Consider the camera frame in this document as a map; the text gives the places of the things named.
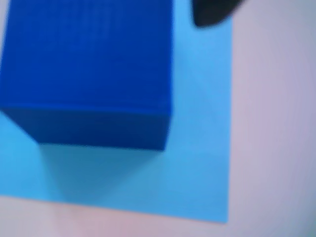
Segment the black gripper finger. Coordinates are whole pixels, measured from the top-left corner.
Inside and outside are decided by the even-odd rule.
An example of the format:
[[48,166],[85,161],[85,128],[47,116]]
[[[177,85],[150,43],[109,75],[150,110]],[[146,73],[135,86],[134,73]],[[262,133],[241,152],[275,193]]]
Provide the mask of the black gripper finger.
[[192,0],[193,22],[197,27],[220,24],[230,17],[243,0]]

